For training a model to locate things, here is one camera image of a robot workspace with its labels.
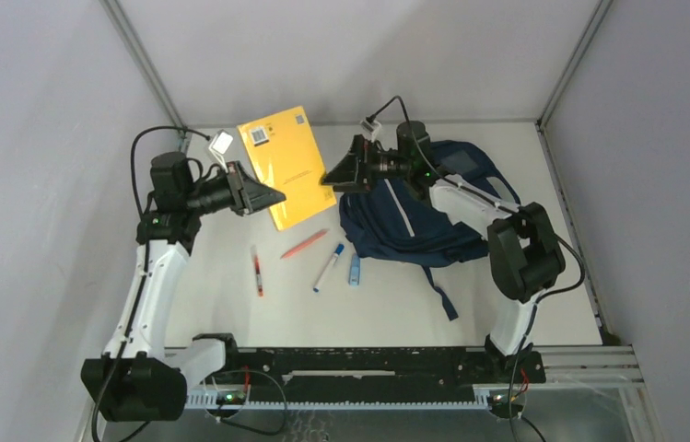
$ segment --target red pen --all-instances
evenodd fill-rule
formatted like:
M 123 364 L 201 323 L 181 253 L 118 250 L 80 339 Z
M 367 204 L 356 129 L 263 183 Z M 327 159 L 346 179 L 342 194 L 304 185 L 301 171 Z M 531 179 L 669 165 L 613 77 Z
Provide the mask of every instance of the red pen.
M 253 248 L 252 262 L 255 263 L 255 284 L 258 286 L 258 297 L 263 297 L 263 279 L 261 278 L 261 264 L 258 262 L 258 252 Z

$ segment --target gray floor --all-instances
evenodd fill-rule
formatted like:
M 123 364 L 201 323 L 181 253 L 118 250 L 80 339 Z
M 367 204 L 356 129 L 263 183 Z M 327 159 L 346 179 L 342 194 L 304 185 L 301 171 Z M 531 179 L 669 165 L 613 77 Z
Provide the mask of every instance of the gray floor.
M 625 442 L 632 438 L 618 393 L 614 390 L 530 391 L 526 417 L 555 442 Z M 235 420 L 272 428 L 278 412 L 244 412 Z M 522 442 L 539 441 L 523 422 L 517 422 Z M 106 441 L 116 442 L 136 424 L 109 425 Z M 488 412 L 294 412 L 281 436 L 253 435 L 218 425 L 204 412 L 187 412 L 179 421 L 153 423 L 134 441 L 512 441 L 507 421 Z

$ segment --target navy blue backpack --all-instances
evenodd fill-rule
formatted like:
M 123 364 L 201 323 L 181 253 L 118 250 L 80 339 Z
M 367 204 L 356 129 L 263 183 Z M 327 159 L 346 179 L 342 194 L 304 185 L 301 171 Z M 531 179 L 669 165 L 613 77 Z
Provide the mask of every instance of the navy blue backpack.
M 438 141 L 431 144 L 434 160 L 459 174 L 473 186 L 496 197 L 489 179 L 501 181 L 512 199 L 518 194 L 485 152 L 472 143 Z M 431 267 L 445 267 L 488 255 L 485 239 L 464 223 L 450 223 L 448 216 L 417 201 L 403 180 L 379 180 L 369 193 L 345 193 L 339 216 L 347 239 L 361 258 L 412 262 L 423 267 L 428 283 L 442 297 L 449 320 L 459 317 L 448 295 L 434 284 Z

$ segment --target qr code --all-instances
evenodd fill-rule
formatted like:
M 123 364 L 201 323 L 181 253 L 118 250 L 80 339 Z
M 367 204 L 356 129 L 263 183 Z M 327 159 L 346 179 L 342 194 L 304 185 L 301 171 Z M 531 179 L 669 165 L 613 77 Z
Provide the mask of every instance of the qr code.
M 266 134 L 266 130 L 263 126 L 250 129 L 250 136 L 252 137 L 252 143 L 254 145 L 262 145 L 269 141 L 269 136 Z

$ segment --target yellow notebook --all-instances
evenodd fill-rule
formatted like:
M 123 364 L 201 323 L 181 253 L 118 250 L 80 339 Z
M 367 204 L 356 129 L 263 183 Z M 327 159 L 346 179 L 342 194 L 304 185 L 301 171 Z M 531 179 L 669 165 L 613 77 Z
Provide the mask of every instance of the yellow notebook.
M 277 230 L 285 230 L 336 204 L 320 150 L 304 108 L 298 106 L 239 126 L 255 177 L 286 196 L 269 207 Z

